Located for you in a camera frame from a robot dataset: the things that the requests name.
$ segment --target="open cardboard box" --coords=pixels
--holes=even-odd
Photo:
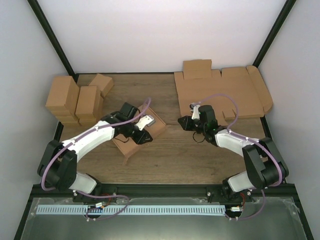
[[[212,61],[190,60],[183,62],[183,72],[175,72],[181,116],[191,115],[190,104],[213,94],[230,96],[238,105],[239,118],[263,117],[273,105],[267,86],[255,66],[228,67],[211,70]],[[234,119],[236,108],[226,97],[213,97],[203,105],[211,105],[220,125]]]
[[[146,105],[141,105],[138,108],[141,111],[145,107]],[[151,126],[146,126],[144,128],[150,133],[154,141],[156,137],[158,137],[161,133],[163,133],[166,130],[166,124],[150,107],[145,111],[145,114],[151,115],[155,120],[154,124],[152,124]],[[140,148],[148,145],[148,143],[137,145],[130,137],[129,137],[129,140],[125,142],[127,139],[122,134],[119,134],[118,136],[116,136],[116,138],[117,139],[113,138],[112,141],[124,155],[124,160],[123,160],[124,165],[127,163],[128,159],[133,154],[135,154]]]

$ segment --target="wooden table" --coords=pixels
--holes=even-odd
[[[94,74],[81,74],[79,86],[86,86]],[[220,184],[243,172],[241,156],[207,142],[196,143],[192,132],[183,131],[173,74],[107,74],[114,87],[103,103],[103,113],[118,111],[124,102],[140,106],[151,97],[150,107],[167,124],[167,130],[144,146],[123,165],[124,156],[112,141],[89,152],[78,163],[78,171],[103,183]],[[88,127],[65,127],[61,140],[72,138]],[[232,129],[240,134],[263,138],[259,118],[239,119]]]

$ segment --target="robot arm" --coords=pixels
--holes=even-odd
[[[120,111],[104,116],[96,125],[85,132],[71,139],[59,142],[53,140],[47,145],[37,173],[42,177],[51,159],[62,149],[67,147],[60,156],[60,160],[55,160],[50,167],[45,181],[58,191],[67,189],[81,191],[90,194],[93,191],[98,195],[99,181],[89,176],[77,172],[77,163],[84,155],[96,148],[98,145],[109,141],[119,134],[126,138],[131,138],[137,145],[151,142],[151,135],[144,129],[145,126],[152,125],[155,121],[152,116],[145,115],[137,123],[120,124],[132,119],[138,109],[129,103],[125,103]],[[109,124],[119,124],[117,126],[107,126]]]
[[[192,116],[184,116],[178,119],[179,124],[186,131],[195,131],[203,134],[205,140],[216,147],[226,148],[240,155],[244,159],[245,172],[231,176],[225,179],[222,184],[224,194],[230,197],[232,194],[245,189],[263,189],[274,184],[279,179],[279,174],[274,163],[254,142],[265,147],[276,159],[284,179],[289,175],[289,170],[275,143],[271,138],[263,139],[243,138],[231,134],[225,127],[218,125],[215,112],[210,105],[190,105]]]

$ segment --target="wood surface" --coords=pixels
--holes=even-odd
[[[81,74],[78,85],[86,86],[94,74]],[[112,141],[89,152],[77,170],[104,183],[220,184],[223,179],[245,171],[241,156],[207,142],[196,143],[192,132],[183,131],[173,74],[106,74],[114,87],[103,102],[103,113],[118,111],[124,102],[140,106],[151,97],[150,107],[167,124],[167,130],[143,146],[123,165],[124,156]],[[89,127],[64,127],[61,140],[77,136]],[[233,131],[263,138],[259,118],[239,119]],[[195,136],[198,141],[202,136]]]

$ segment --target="black metal frame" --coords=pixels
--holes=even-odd
[[[37,19],[39,20],[42,28],[47,34],[52,46],[54,47],[56,53],[58,54],[61,62],[63,63],[66,71],[70,76],[73,76],[75,81],[78,80],[79,75],[81,73],[75,73],[62,49],[58,39],[55,36],[52,28],[50,27],[49,22],[45,14],[43,13],[39,3],[37,0],[27,0],[34,11]],[[259,67],[262,62],[264,56],[266,55],[269,47],[271,46],[273,40],[275,39],[277,33],[279,32],[281,26],[289,15],[292,7],[294,6],[296,0],[287,0],[279,13],[276,21],[273,24],[266,40],[264,41],[258,55],[256,56],[253,66]],[[121,74],[172,74],[173,72],[127,72]],[[266,137],[271,138],[271,132],[268,127],[268,123],[265,117],[261,118],[261,124],[264,130]],[[54,139],[59,141],[61,134],[63,131],[63,125],[59,122]],[[107,193],[117,193],[126,195],[129,198],[159,198],[159,197],[167,197],[167,198],[176,198],[176,197],[186,197],[186,198],[208,198],[207,192],[212,192],[217,188],[221,188],[220,184],[216,185],[205,185],[205,184],[103,184],[103,191]],[[265,189],[265,195],[267,197],[292,197],[295,205],[300,209],[299,217],[303,225],[303,229],[307,236],[308,240],[313,240],[313,235],[311,233],[308,221],[306,219],[303,207],[301,205],[296,187],[294,184],[282,184],[277,187],[269,187]],[[260,197],[260,191],[253,191],[251,194],[252,197]],[[23,216],[20,221],[20,225],[17,229],[15,240],[19,240],[22,236],[23,229],[30,211],[30,207],[33,201],[33,198],[72,198],[72,191],[66,192],[58,192],[57,190],[52,190],[50,192],[45,192],[41,189],[39,184],[34,185],[28,202],[26,204]],[[227,204],[226,201],[221,199],[218,196],[211,196],[208,198],[210,202],[220,202],[221,204]]]

